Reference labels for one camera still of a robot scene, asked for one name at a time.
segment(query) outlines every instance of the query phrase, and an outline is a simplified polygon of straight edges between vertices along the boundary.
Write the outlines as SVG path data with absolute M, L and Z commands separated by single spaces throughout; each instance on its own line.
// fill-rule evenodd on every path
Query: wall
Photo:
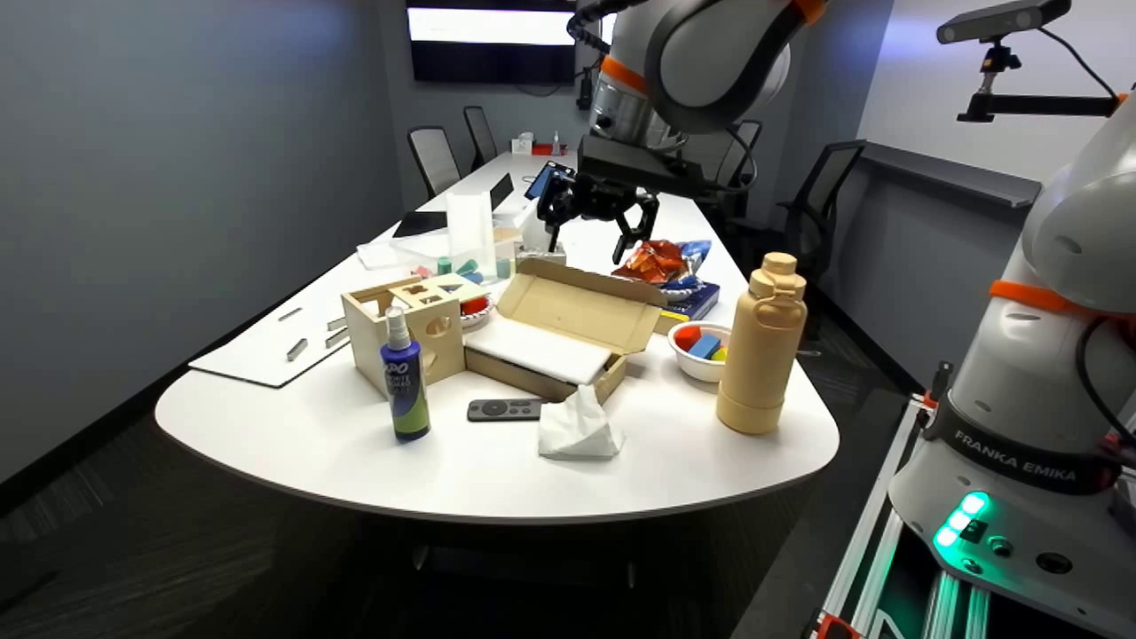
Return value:
M 411 150 L 405 141 L 415 123 L 443 123 L 459 157 L 459 167 L 471 167 L 471 139 L 460 119 L 463 101 L 479 101 L 497 133 L 497 150 L 507 150 L 507 139 L 517 132 L 532 132 L 534 139 L 551 139 L 553 132 L 576 146 L 585 132 L 585 114 L 576 110 L 576 85 L 440 85 L 415 80 L 411 47 L 405 28 L 405 3 L 379 0 L 379 28 L 384 28 L 384 79 L 391 85 L 391 126 L 394 152 L 400 171 L 400 210 L 426 202 L 423 173 L 415 171 Z
M 942 47 L 934 28 L 963 11 L 990 3 L 995 0 L 899 0 L 860 133 L 955 162 L 1047 179 L 1100 126 L 1100 115 L 955 119 L 978 85 L 988 47 Z M 1050 21 L 1050 31 L 1065 35 L 1105 80 L 1130 89 L 1136 61 L 1133 21 L 1133 0 L 1078 0 L 1065 18 Z M 1005 70 L 995 91 L 1105 94 L 1047 35 L 1016 31 L 1005 42 L 1023 56 L 1023 67 Z
M 387 227 L 372 0 L 0 3 L 0 480 Z
M 836 198 L 822 295 L 910 380 L 963 364 L 1035 179 L 868 146 Z
M 835 0 L 822 21 L 796 40 L 788 85 L 762 115 L 749 220 L 781 223 L 776 202 L 796 196 L 820 150 L 854 139 L 889 3 Z

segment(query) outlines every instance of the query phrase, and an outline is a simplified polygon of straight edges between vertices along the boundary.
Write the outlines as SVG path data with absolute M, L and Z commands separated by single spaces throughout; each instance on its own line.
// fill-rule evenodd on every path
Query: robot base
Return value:
M 918 438 L 888 498 L 944 571 L 1078 627 L 1136 636 L 1136 540 L 1111 519 L 1111 491 L 1047 493 Z

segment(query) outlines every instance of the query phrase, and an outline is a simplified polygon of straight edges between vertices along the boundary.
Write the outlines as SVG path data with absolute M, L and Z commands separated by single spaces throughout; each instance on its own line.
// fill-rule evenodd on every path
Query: screen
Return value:
M 405 0 L 405 12 L 417 80 L 576 79 L 568 0 Z

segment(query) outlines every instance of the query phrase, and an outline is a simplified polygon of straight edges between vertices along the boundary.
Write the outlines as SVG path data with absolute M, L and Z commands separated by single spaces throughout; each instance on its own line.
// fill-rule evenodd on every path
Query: spray bottle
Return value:
M 405 314 L 391 314 L 391 341 L 379 349 L 391 394 L 391 422 L 398 438 L 417 438 L 430 431 L 426 376 L 417 341 L 405 325 Z
M 738 299 L 726 336 L 725 376 L 718 382 L 718 420 L 738 431 L 774 431 L 796 349 L 804 331 L 804 275 L 796 254 L 768 250 Z

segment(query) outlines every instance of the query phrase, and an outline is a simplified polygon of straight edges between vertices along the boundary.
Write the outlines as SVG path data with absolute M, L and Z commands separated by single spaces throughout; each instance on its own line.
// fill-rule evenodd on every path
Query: condiment bottle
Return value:
M 718 420 L 738 431 L 774 431 L 783 382 L 804 331 L 804 275 L 796 254 L 768 250 L 738 299 L 726 336 L 725 376 L 718 382 Z

